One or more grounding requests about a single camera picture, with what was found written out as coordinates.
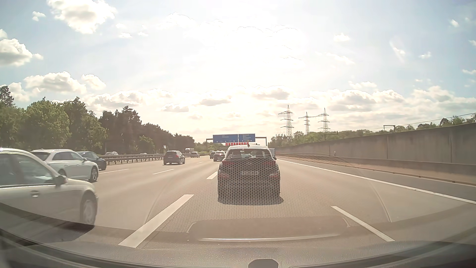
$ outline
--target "white dashed line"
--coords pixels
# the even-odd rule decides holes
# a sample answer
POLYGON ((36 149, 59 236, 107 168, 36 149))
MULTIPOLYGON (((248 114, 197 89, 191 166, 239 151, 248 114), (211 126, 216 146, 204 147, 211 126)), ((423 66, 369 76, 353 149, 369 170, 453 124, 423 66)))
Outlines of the white dashed line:
POLYGON ((120 170, 113 170, 113 171, 100 172, 99 174, 104 174, 104 173, 109 173, 109 172, 116 172, 116 171, 123 171, 123 170, 128 170, 128 168, 126 168, 126 169, 120 169, 120 170))
POLYGON ((405 189, 409 189, 409 190, 415 190, 417 192, 427 193, 427 194, 431 194, 431 195, 435 195, 435 196, 442 196, 442 197, 446 197, 446 198, 451 198, 451 199, 454 199, 454 200, 459 200, 459 201, 463 201, 463 202, 467 202, 467 203, 471 203, 471 204, 476 205, 476 201, 468 200, 468 199, 464 199, 464 198, 459 198, 459 197, 456 197, 456 196, 449 196, 449 195, 440 194, 440 193, 437 193, 437 192, 427 191, 427 190, 423 190, 423 189, 418 189, 418 188, 414 188, 414 187, 410 187, 410 186, 395 184, 395 183, 386 182, 386 181, 379 181, 379 180, 375 180, 375 179, 371 179, 371 178, 367 178, 367 177, 357 176, 357 175, 354 175, 354 174, 349 174, 349 173, 339 172, 339 171, 335 171, 335 170, 325 169, 325 168, 322 168, 322 167, 305 165, 305 164, 286 161, 286 160, 281 160, 281 159, 278 159, 278 160, 283 161, 283 162, 297 164, 297 165, 304 165, 304 166, 308 166, 308 167, 312 167, 312 168, 317 168, 317 169, 321 169, 321 170, 327 170, 327 171, 330 171, 330 172, 343 174, 343 175, 347 175, 347 176, 352 176, 352 177, 356 177, 356 178, 361 178, 361 179, 365 179, 365 180, 369 180, 369 181, 380 182, 380 183, 393 185, 393 186, 397 186, 397 187, 401 187, 401 188, 405 188, 405 189))
POLYGON ((146 222, 139 229, 133 232, 130 236, 119 243, 120 246, 137 247, 150 234, 157 229, 164 221, 166 221, 174 212, 177 211, 183 204, 185 204, 193 195, 183 195, 174 203, 170 204, 164 210, 160 211, 150 221, 146 222))
POLYGON ((372 226, 370 226, 369 224, 363 222, 362 220, 360 220, 359 218, 357 218, 356 216, 348 213, 347 211, 339 208, 338 206, 331 206, 331 208, 337 210, 338 212, 342 213, 343 215, 351 218, 353 221, 357 222, 358 224, 360 224, 362 227, 364 227, 365 229, 371 231, 372 233, 376 234, 378 237, 380 237, 381 239, 387 241, 387 242, 392 242, 392 241, 395 241, 393 240, 392 238, 390 238, 389 236, 387 236, 386 234, 380 232, 379 230, 373 228, 372 226))
POLYGON ((212 175, 208 176, 207 180, 213 179, 218 174, 218 171, 215 171, 212 175))
POLYGON ((170 170, 174 170, 174 169, 175 169, 175 168, 168 169, 168 170, 164 170, 164 171, 160 171, 160 172, 157 172, 157 173, 152 173, 152 175, 159 174, 159 173, 164 173, 164 172, 167 172, 167 171, 170 171, 170 170))

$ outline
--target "asphalt road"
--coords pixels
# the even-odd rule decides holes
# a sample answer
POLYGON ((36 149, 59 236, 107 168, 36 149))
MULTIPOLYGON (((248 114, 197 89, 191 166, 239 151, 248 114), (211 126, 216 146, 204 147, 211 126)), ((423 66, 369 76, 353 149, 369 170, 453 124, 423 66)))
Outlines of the asphalt road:
MULTIPOLYGON (((184 165, 152 161, 109 166, 94 183, 99 196, 96 226, 73 240, 169 253, 197 254, 200 249, 205 259, 228 254, 231 248, 248 249, 250 259, 296 250, 310 258, 313 249, 458 242, 476 227, 474 186, 286 158, 278 164, 279 199, 239 197, 228 203, 218 202, 219 162, 207 156, 187 158, 184 165), (279 234, 284 239, 269 239, 279 234), (305 236, 311 239, 293 240, 305 236), (229 241, 238 238, 263 242, 229 241), (265 252, 255 250, 264 246, 265 252)), ((192 265, 170 258, 160 263, 192 265)))

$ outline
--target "concrete wall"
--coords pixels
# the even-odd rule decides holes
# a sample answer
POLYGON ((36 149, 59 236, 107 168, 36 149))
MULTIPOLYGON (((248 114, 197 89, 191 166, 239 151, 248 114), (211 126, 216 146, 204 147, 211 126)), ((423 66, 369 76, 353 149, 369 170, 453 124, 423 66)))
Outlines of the concrete wall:
POLYGON ((324 155, 476 165, 476 123, 276 148, 277 155, 324 155))

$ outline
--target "car side mirror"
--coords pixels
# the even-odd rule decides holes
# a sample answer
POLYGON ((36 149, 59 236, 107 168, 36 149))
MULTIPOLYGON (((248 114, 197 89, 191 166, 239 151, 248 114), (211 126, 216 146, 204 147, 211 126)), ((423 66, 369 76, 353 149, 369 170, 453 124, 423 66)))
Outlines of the car side mirror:
POLYGON ((60 186, 66 183, 67 178, 64 175, 59 175, 58 177, 55 177, 53 180, 56 186, 60 186))

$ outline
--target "dark blue car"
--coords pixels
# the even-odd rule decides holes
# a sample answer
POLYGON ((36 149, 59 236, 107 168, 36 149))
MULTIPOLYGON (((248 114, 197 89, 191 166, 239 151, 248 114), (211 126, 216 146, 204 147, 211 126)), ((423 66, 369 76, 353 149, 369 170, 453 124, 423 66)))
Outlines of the dark blue car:
POLYGON ((80 151, 77 152, 79 155, 82 157, 88 159, 89 161, 95 162, 98 164, 99 170, 105 170, 106 169, 106 160, 100 158, 95 152, 89 152, 89 151, 80 151))

